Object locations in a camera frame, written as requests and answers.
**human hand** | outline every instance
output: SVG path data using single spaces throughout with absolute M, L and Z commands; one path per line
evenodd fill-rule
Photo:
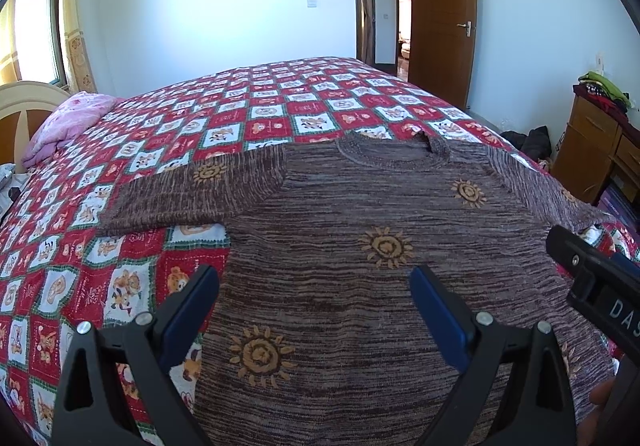
M 616 378 L 607 379 L 598 384 L 589 394 L 589 401 L 597 405 L 578 425 L 578 446 L 590 446 L 596 439 L 596 428 L 605 404 L 609 400 Z

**red and white checkered bedspread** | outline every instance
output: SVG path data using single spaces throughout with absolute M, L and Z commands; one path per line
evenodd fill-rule
M 154 311 L 198 264 L 223 269 L 222 226 L 173 227 L 96 238 L 100 211 L 142 175 L 265 145 L 312 143 L 356 130 L 417 131 L 502 147 L 498 134 L 447 102 L 349 58 L 279 62 L 165 87 L 117 106 L 41 166 L 0 229 L 0 392 L 39 444 L 47 444 L 60 370 L 82 320 L 117 325 Z M 637 257 L 622 227 L 585 235 Z M 193 405 L 200 344 L 171 371 Z M 143 436 L 157 442 L 128 367 L 119 369 Z

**wooden dresser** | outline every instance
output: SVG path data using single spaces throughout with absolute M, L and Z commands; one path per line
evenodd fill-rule
M 633 202 L 640 190 L 640 149 L 615 119 L 576 96 L 551 174 L 584 202 L 596 203 L 609 179 Z

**door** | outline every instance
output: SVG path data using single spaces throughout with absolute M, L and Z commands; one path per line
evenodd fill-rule
M 376 63 L 376 0 L 360 0 L 360 30 L 362 31 L 362 61 L 373 67 Z
M 464 110 L 478 0 L 412 0 L 409 81 Z

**window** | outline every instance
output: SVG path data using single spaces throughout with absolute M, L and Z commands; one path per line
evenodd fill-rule
M 23 80 L 66 85 L 58 0 L 15 0 L 15 45 Z

